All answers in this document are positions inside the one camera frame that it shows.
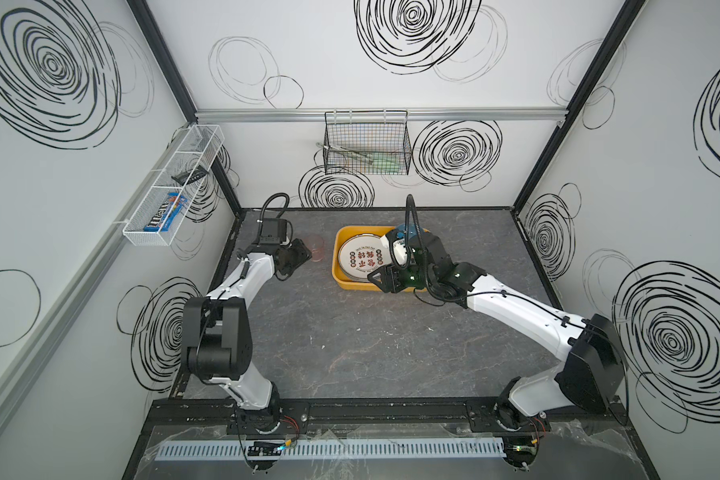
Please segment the pink transparent cup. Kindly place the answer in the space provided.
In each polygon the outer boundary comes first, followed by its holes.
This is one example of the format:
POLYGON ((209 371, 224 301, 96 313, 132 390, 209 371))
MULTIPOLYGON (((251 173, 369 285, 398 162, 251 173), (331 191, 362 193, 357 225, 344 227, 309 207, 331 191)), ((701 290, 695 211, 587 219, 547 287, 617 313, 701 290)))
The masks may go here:
POLYGON ((325 241, 322 236, 316 234, 306 235, 304 243, 311 252, 312 262, 321 262, 325 258, 325 241))

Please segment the grey-blue bottom bowl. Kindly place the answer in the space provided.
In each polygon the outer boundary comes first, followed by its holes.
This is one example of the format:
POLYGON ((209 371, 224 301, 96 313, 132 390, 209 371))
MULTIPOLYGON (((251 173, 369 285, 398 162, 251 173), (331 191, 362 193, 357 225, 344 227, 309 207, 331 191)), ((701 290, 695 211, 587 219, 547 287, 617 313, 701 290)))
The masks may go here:
POLYGON ((404 239, 406 235, 410 238, 416 237, 419 233, 425 232, 425 229, 417 227, 414 223, 400 224, 394 230, 394 238, 396 240, 404 239))

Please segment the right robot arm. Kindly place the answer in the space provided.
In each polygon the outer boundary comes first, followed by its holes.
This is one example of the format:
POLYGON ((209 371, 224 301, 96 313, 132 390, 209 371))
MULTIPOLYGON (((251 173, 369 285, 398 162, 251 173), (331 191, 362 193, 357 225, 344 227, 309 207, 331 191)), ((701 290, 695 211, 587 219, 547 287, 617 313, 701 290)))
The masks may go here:
POLYGON ((623 347, 611 320, 556 309, 476 265, 455 263, 428 231, 393 229, 382 237, 380 250, 388 261, 368 279, 382 292, 423 289, 443 304, 457 304, 511 327, 557 359, 556 366, 517 377, 504 388, 494 405, 502 428, 518 431, 541 413, 564 407, 611 412, 625 378, 623 347))

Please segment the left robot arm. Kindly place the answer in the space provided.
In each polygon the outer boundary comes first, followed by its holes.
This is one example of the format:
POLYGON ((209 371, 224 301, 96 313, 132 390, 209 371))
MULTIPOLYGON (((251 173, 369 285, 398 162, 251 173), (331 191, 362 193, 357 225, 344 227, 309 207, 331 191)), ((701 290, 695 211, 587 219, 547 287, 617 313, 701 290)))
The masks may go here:
POLYGON ((279 425, 280 397, 253 363, 248 307, 270 279, 285 281, 310 259, 310 249, 293 236, 290 221, 260 219, 254 242, 242 251, 232 273, 183 307, 181 366, 202 383, 220 388, 235 402, 236 418, 261 431, 279 425))

